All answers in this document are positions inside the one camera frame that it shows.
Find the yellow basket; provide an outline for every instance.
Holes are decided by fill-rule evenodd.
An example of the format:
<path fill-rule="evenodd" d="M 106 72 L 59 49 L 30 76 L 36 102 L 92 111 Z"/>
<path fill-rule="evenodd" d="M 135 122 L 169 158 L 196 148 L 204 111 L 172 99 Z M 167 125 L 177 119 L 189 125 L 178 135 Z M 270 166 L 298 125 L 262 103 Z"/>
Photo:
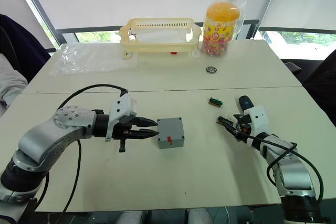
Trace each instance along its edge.
<path fill-rule="evenodd" d="M 182 43 L 140 42 L 131 39 L 132 31 L 145 29 L 184 29 L 190 30 L 193 38 Z M 201 28 L 191 18 L 134 18 L 120 28 L 121 41 L 127 52 L 192 52 L 197 46 Z"/>

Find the white table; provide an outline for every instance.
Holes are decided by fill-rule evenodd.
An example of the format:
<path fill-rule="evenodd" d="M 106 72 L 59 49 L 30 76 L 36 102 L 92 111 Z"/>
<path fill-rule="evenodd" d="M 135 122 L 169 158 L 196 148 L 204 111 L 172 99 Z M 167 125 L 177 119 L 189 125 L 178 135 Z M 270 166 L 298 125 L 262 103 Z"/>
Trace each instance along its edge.
<path fill-rule="evenodd" d="M 70 104 L 104 109 L 108 113 L 118 95 L 84 93 Z M 266 161 L 215 123 L 219 115 L 239 112 L 236 100 L 241 95 L 248 95 L 255 105 L 265 106 L 270 130 L 284 140 L 298 143 L 299 152 L 316 165 L 323 177 L 324 198 L 336 197 L 336 175 L 330 165 L 336 150 L 336 128 L 303 87 L 131 92 L 131 95 L 138 102 L 138 116 L 182 117 L 184 147 L 160 150 L 155 138 L 127 140 L 126 152 L 119 153 L 119 141 L 82 140 L 81 172 L 68 211 L 279 203 L 277 191 L 266 177 Z M 0 118 L 3 168 L 22 135 L 50 118 L 67 96 L 22 94 L 15 100 Z M 211 96 L 224 101 L 222 108 L 207 104 Z M 74 183 L 77 156 L 78 147 L 73 143 L 51 169 L 49 189 L 38 211 L 62 211 Z M 313 173 L 312 178 L 318 193 Z"/>
<path fill-rule="evenodd" d="M 121 57 L 120 44 L 87 44 L 99 50 L 97 60 Z M 29 86 L 25 94 L 73 93 L 97 83 L 111 83 L 130 91 L 205 90 L 231 88 L 298 87 L 301 83 L 274 54 L 264 40 L 232 41 L 227 55 L 211 59 L 194 58 L 190 53 L 139 54 L 138 67 L 113 72 L 51 76 L 55 62 L 67 45 L 57 50 Z M 217 68 L 215 74 L 205 71 Z M 90 92 L 115 92 L 99 88 Z"/>

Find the robotic arm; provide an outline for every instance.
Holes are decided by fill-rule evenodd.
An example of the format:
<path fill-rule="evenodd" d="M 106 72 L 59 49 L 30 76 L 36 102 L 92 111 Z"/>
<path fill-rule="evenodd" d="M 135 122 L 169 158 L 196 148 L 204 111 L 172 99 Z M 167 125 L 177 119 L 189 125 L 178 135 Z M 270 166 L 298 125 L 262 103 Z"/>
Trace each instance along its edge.
<path fill-rule="evenodd" d="M 243 141 L 260 151 L 261 156 L 269 165 L 272 165 L 286 150 L 269 143 L 286 148 L 291 148 L 293 144 L 269 133 L 268 117 L 263 106 L 254 106 L 247 96 L 240 97 L 239 104 L 244 115 L 234 115 L 237 119 L 235 126 L 232 121 L 221 116 L 217 122 L 222 124 L 238 141 Z M 285 223 L 323 223 L 309 172 L 300 159 L 290 152 L 280 158 L 271 168 L 285 212 Z"/>
<path fill-rule="evenodd" d="M 32 215 L 36 206 L 34 196 L 43 178 L 71 143 L 92 136 L 105 137 L 106 141 L 120 140 L 119 152 L 125 152 L 127 138 L 145 139 L 158 134 L 153 130 L 131 130 L 132 125 L 157 125 L 135 116 L 136 102 L 126 93 L 113 103 L 109 115 L 102 110 L 65 106 L 48 121 L 30 129 L 1 173 L 0 223 L 2 219 L 22 222 Z"/>

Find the metal bearing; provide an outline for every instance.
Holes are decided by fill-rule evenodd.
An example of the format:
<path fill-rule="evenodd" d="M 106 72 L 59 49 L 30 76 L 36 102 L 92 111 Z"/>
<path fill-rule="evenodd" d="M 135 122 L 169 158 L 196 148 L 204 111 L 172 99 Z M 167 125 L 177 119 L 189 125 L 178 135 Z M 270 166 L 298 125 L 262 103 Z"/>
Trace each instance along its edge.
<path fill-rule="evenodd" d="M 215 73 L 217 72 L 217 68 L 209 66 L 205 69 L 208 73 Z"/>

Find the small green circuit board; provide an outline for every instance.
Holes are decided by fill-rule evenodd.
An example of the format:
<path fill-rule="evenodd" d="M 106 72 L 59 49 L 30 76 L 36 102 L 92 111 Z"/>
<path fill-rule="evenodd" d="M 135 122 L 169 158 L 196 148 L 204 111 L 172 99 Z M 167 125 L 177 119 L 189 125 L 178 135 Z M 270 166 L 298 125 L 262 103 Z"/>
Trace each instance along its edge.
<path fill-rule="evenodd" d="M 223 102 L 211 97 L 209 100 L 209 104 L 220 108 L 223 105 Z"/>

